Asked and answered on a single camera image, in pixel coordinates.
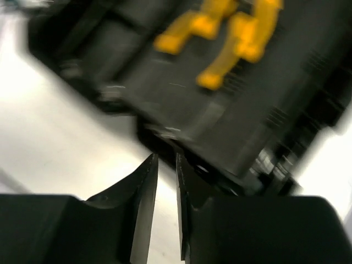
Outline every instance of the black device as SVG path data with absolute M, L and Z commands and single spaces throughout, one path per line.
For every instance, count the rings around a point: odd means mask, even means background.
M 141 141 L 171 164 L 181 147 L 237 193 L 288 194 L 292 169 L 350 102 L 352 3 L 284 1 L 264 57 L 240 61 L 211 92 L 195 78 L 222 48 L 226 22 L 178 56 L 152 44 L 201 2 L 57 0 L 30 19 L 29 50 L 103 111 L 136 114 Z
M 183 155 L 176 164 L 186 264 L 352 262 L 340 220 L 323 198 L 225 194 L 196 174 Z M 87 201 L 0 195 L 0 263 L 146 264 L 157 172 L 152 155 Z

